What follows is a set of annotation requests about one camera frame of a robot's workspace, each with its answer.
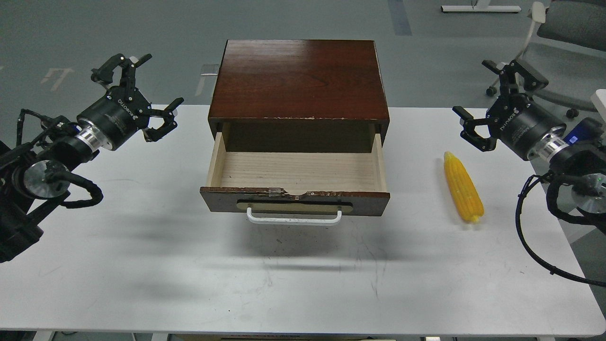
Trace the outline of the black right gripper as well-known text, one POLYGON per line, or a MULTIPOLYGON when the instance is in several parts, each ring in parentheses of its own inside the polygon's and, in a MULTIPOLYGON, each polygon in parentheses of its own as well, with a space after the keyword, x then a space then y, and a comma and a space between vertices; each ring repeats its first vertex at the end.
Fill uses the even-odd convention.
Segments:
POLYGON ((518 93, 517 80, 523 80, 524 91, 532 92, 547 87, 548 79, 535 67, 520 59, 512 60, 501 68, 491 60, 483 60, 482 65, 498 76, 486 89, 486 95, 493 97, 497 94, 496 83, 499 84, 500 92, 507 95, 500 95, 487 110, 486 118, 482 119, 475 119, 461 106, 452 107, 463 127, 460 137, 483 153, 493 151, 497 139, 500 139, 522 160, 536 158, 537 143, 547 134, 562 136, 566 124, 537 105, 528 95, 518 93), (478 126, 489 127, 489 138, 476 132, 478 126))

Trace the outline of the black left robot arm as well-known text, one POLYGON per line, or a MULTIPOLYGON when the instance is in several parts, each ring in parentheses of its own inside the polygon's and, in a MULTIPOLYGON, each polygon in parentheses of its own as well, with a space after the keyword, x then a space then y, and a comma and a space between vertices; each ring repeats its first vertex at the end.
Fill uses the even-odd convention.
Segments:
POLYGON ((157 142, 177 127, 176 108, 184 99, 154 109, 136 86, 136 70, 151 57, 115 54, 92 69, 91 80, 106 92, 74 122, 21 110, 15 147, 1 144, 1 262, 38 242, 44 233, 39 223, 57 207, 79 209, 102 201, 99 186, 73 172, 101 148, 115 151, 138 131, 146 142, 157 142))

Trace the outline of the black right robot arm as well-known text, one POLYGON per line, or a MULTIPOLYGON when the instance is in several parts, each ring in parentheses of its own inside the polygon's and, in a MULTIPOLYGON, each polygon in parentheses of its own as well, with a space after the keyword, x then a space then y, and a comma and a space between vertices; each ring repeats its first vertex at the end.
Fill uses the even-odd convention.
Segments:
POLYGON ((605 231, 605 147, 601 123, 584 119, 569 134, 566 124, 539 106, 532 92, 548 80, 522 60, 498 67, 491 60, 482 64, 498 75, 499 90, 485 118, 475 119, 461 106, 461 137, 482 152, 503 142, 522 160, 541 158, 548 162, 548 211, 572 224, 595 226, 605 231))

